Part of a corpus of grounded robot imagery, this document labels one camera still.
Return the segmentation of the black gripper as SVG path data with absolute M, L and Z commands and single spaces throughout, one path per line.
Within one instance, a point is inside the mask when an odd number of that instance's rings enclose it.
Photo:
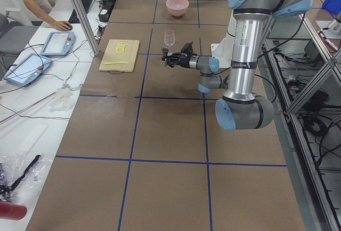
M 183 68 L 189 68 L 190 67 L 190 60 L 191 57 L 188 55 L 181 55 L 181 53 L 168 53 L 168 57 L 166 60 L 167 66 L 174 68 L 175 66 L 181 66 Z

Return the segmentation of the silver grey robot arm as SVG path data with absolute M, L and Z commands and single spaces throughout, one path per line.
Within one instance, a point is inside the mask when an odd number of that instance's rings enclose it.
M 252 92 L 265 22 L 269 18 L 303 14 L 312 4 L 313 0 L 228 0 L 237 22 L 228 77 L 217 76 L 219 60 L 196 55 L 191 43 L 185 44 L 178 53 L 163 49 L 162 61 L 170 67 L 179 65 L 198 70 L 198 89 L 202 93 L 224 90 L 215 104 L 216 119 L 221 128 L 261 129 L 271 123 L 274 115 L 272 103 Z

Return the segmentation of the person's hand on mouse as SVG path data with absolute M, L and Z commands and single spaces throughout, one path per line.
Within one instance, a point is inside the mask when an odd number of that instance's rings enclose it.
M 72 30 L 72 25 L 68 21 L 55 21 L 53 27 L 58 31 Z

